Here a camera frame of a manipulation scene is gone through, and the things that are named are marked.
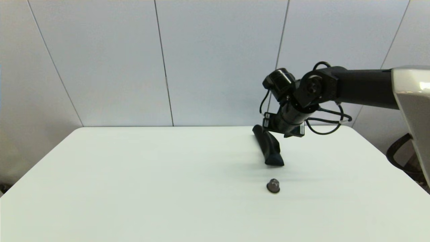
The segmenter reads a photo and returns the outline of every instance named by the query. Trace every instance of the small gray object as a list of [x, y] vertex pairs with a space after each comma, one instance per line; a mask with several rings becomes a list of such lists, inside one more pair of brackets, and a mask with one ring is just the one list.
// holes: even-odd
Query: small gray object
[[274, 178], [270, 180], [266, 187], [271, 193], [278, 193], [281, 190], [279, 188], [279, 181]]

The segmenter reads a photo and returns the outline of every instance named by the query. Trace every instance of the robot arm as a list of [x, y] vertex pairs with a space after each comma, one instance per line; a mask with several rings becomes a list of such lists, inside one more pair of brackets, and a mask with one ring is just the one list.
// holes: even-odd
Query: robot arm
[[283, 133], [285, 137], [301, 137], [304, 133], [300, 126], [320, 110], [320, 103], [327, 101], [399, 109], [392, 91], [391, 70], [347, 70], [340, 66], [315, 68], [301, 80], [295, 80], [284, 68], [265, 78], [263, 86], [279, 102], [278, 113], [264, 114], [266, 130]]
[[[327, 67], [317, 69], [320, 64]], [[319, 62], [301, 80], [295, 80], [284, 68], [275, 70], [265, 78], [263, 86], [279, 102], [276, 114], [264, 114], [263, 128], [283, 133], [284, 137], [302, 137], [304, 122], [312, 119], [310, 116], [315, 111], [321, 110], [320, 103], [327, 101], [399, 109], [408, 126], [423, 174], [430, 184], [430, 67], [347, 70]], [[330, 112], [340, 115], [341, 120], [349, 117], [343, 114], [341, 107], [340, 110], [340, 113]]]

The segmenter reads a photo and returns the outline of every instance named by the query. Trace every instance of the white table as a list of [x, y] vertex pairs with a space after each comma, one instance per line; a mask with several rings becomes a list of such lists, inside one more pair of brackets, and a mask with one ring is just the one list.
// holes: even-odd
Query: white table
[[0, 199], [1, 242], [429, 241], [414, 181], [349, 127], [306, 131], [271, 168], [252, 127], [80, 128]]

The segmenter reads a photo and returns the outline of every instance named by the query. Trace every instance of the black cable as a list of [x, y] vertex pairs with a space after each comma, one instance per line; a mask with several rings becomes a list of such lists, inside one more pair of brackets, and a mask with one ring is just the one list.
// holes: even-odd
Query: black cable
[[325, 66], [327, 66], [327, 67], [331, 67], [331, 65], [329, 64], [329, 63], [327, 63], [327, 62], [325, 62], [325, 61], [320, 61], [320, 62], [318, 62], [318, 63], [316, 63], [314, 66], [313, 66], [313, 71], [315, 71], [316, 70], [316, 68], [319, 66], [319, 65], [325, 65]]
[[308, 120], [315, 120], [315, 121], [325, 122], [325, 123], [329, 123], [329, 124], [339, 124], [339, 121], [327, 120], [327, 119], [322, 119], [322, 118], [308, 118]]
[[263, 103], [264, 103], [264, 101], [266, 101], [266, 98], [267, 98], [267, 96], [269, 95], [269, 92], [270, 92], [270, 90], [267, 90], [267, 93], [266, 93], [266, 95], [264, 96], [263, 101], [261, 101], [261, 104], [260, 104], [260, 113], [261, 113], [261, 108], [263, 107]]
[[318, 108], [318, 111], [322, 111], [322, 112], [327, 112], [327, 113], [331, 113], [331, 114], [336, 114], [336, 115], [339, 115], [339, 116], [343, 116], [343, 117], [345, 117], [345, 118], [348, 119], [348, 122], [352, 121], [352, 117], [349, 116], [348, 114], [344, 114], [344, 113], [340, 113], [340, 112], [335, 112], [335, 111], [328, 110], [328, 109], [323, 109], [321, 107]]
[[403, 135], [400, 139], [396, 140], [387, 150], [387, 154], [385, 155], [387, 157], [387, 160], [395, 167], [399, 168], [400, 170], [411, 173], [411, 174], [422, 174], [422, 171], [413, 171], [409, 170], [407, 168], [404, 168], [399, 163], [396, 162], [394, 159], [395, 153], [402, 147], [408, 140], [410, 140], [412, 137], [410, 134]]
[[[340, 104], [338, 104], [338, 107], [339, 107], [339, 110], [341, 111], [341, 112], [340, 112], [340, 114], [341, 114], [341, 120], [340, 120], [340, 121], [343, 121], [343, 119], [344, 119], [344, 109], [342, 108], [342, 106], [341, 106]], [[327, 132], [327, 133], [321, 133], [321, 132], [318, 132], [318, 131], [316, 131], [316, 130], [314, 130], [314, 129], [312, 128], [312, 126], [310, 125], [310, 123], [309, 123], [308, 119], [306, 119], [306, 120], [305, 120], [305, 122], [306, 122], [306, 124], [307, 124], [308, 128], [309, 128], [312, 132], [314, 132], [314, 133], [316, 133], [316, 134], [319, 134], [319, 135], [327, 135], [327, 134], [334, 133], [334, 132], [335, 132], [336, 130], [338, 130], [338, 129], [339, 129], [339, 127], [342, 125], [342, 123], [340, 123], [340, 122], [339, 122], [339, 123], [337, 124], [336, 128], [334, 128], [332, 131]]]

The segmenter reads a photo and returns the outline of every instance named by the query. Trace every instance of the white wall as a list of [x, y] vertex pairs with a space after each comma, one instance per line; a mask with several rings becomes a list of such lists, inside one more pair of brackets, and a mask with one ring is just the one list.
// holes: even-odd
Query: white wall
[[[383, 69], [430, 65], [430, 1], [411, 1]], [[398, 110], [364, 106], [354, 129], [382, 152], [408, 132]]]
[[254, 125], [287, 1], [157, 1], [175, 126]]
[[171, 126], [154, 1], [30, 6], [84, 126]]
[[[0, 33], [0, 153], [8, 159], [0, 164], [0, 179], [16, 181], [82, 124], [26, 1], [0, 1]], [[23, 168], [10, 174], [9, 159]]]

